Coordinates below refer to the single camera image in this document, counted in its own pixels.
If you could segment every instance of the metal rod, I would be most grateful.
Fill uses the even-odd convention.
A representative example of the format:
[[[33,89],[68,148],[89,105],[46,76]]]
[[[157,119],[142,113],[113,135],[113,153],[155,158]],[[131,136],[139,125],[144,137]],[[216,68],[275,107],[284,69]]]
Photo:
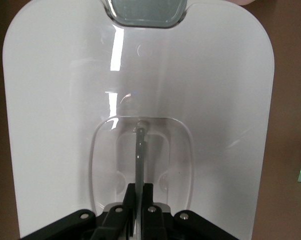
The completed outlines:
[[[144,186],[144,158],[146,143],[144,141],[147,125],[139,121],[136,131],[136,151],[135,151],[135,192],[136,192],[136,236],[137,240],[142,240],[141,212],[142,196]]]

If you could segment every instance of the black metal bracket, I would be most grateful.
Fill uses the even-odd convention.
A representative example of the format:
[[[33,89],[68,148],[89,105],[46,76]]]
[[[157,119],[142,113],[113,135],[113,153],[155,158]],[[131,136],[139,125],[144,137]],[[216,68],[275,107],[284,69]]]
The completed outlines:
[[[236,240],[234,236],[199,216],[183,210],[171,215],[170,207],[153,202],[153,184],[143,186],[142,240]],[[130,183],[122,203],[113,203],[95,216],[87,209],[76,211],[20,240],[129,240],[136,219],[135,184]]]

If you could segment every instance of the curved plastic shield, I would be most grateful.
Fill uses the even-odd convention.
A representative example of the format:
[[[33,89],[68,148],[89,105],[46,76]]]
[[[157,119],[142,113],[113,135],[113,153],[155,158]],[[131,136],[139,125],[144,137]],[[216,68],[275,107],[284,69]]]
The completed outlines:
[[[154,201],[251,238],[272,46],[243,8],[188,4],[168,29],[117,25],[96,0],[33,0],[17,14],[3,66],[21,236],[121,201],[143,118]]]

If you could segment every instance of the brown wall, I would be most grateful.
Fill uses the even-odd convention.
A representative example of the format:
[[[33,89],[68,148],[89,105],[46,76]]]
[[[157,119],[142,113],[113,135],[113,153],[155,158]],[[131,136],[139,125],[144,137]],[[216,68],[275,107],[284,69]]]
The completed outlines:
[[[5,32],[28,0],[0,0],[0,240],[19,236],[2,70]],[[301,0],[245,7],[272,42],[275,76],[253,240],[301,240]]]

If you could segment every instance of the bolt head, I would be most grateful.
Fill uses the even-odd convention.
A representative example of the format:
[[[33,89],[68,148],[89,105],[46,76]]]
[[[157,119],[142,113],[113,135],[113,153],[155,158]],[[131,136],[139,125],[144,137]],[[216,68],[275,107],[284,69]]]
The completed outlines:
[[[183,220],[189,219],[189,215],[188,215],[187,213],[184,213],[184,212],[183,212],[182,214],[180,214],[179,217],[180,217],[181,219],[183,219]]]
[[[123,209],[121,207],[118,207],[118,208],[115,209],[116,213],[121,213],[122,211],[123,211]]]
[[[150,213],[154,213],[154,212],[156,212],[156,207],[150,206],[150,207],[148,208],[148,211],[149,211]]]
[[[87,219],[90,215],[88,213],[83,213],[82,215],[80,215],[81,219]]]

